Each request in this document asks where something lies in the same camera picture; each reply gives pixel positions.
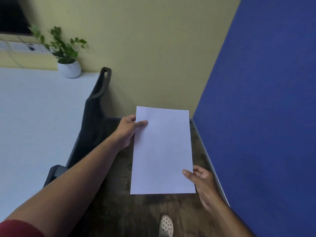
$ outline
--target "hand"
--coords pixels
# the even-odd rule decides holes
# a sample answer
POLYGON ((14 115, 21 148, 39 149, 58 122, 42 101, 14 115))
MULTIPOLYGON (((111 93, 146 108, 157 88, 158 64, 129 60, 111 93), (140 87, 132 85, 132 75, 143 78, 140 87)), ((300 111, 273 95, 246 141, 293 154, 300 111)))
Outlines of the hand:
POLYGON ((195 183, 203 207, 213 214, 212 207, 215 202, 222 200, 217 189, 214 175, 200 166, 193 166, 193 173, 188 170, 183 170, 182 173, 190 181, 195 183))
POLYGON ((135 122, 136 115, 123 117, 114 133, 112 134, 121 143, 121 149, 127 147, 131 143, 131 137, 140 127, 146 127, 148 121, 135 122))

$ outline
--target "person's right arm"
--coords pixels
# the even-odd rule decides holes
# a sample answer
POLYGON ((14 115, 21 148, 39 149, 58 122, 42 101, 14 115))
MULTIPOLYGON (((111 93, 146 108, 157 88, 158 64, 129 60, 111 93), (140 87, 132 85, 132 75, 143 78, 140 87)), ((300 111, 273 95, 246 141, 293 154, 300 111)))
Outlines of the person's right arm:
POLYGON ((202 205, 217 220, 225 237, 254 237, 222 199, 211 172, 200 166, 193 166, 193 173, 188 170, 183 170, 182 173, 195 183, 202 205))

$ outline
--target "potted plant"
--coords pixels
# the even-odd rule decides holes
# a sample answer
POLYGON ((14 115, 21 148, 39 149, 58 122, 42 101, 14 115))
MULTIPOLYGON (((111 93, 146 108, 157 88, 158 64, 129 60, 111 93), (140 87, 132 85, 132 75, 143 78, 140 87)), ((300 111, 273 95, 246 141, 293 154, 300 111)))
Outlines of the potted plant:
POLYGON ((75 39, 70 39, 70 44, 65 43, 61 39, 61 28, 54 26, 49 31, 53 40, 47 44, 45 37, 35 25, 31 25, 29 29, 32 31, 34 37, 58 59, 57 68, 64 77, 75 78, 80 75, 81 67, 77 61, 78 52, 73 49, 73 46, 79 44, 82 48, 85 48, 87 42, 84 39, 76 37, 75 39))

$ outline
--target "tabletop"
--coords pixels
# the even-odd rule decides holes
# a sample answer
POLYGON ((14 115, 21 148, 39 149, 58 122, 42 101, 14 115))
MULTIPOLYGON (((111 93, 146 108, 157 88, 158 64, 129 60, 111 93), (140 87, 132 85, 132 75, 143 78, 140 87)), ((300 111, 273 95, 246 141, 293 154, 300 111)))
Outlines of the tabletop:
POLYGON ((0 221, 66 165, 98 73, 0 68, 0 221))

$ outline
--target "electrical outlet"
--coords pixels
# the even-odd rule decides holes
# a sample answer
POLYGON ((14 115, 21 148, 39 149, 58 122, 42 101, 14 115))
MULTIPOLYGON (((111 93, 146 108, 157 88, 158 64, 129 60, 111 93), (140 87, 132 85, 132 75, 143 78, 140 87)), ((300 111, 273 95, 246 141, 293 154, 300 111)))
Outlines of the electrical outlet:
POLYGON ((37 43, 9 42, 10 48, 16 52, 43 53, 37 43))
POLYGON ((6 41, 0 41, 0 51, 8 51, 9 47, 6 41))
POLYGON ((49 50, 47 50, 44 45, 40 44, 39 46, 40 46, 43 54, 51 54, 52 55, 52 53, 49 50))

